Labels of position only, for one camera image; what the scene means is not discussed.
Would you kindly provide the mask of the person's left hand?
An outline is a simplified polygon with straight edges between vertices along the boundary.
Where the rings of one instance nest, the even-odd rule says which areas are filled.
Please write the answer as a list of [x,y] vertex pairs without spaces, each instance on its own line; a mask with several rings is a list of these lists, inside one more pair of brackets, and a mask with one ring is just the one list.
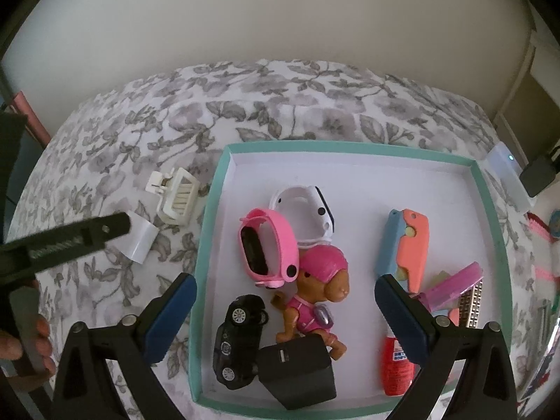
[[[42,373],[41,377],[47,380],[55,375],[56,366],[52,359],[53,348],[49,340],[49,325],[42,315],[37,316],[36,327],[38,336],[35,340],[35,347],[45,367],[45,373]],[[23,355],[23,347],[20,341],[4,331],[0,331],[0,335],[1,359],[18,360]]]

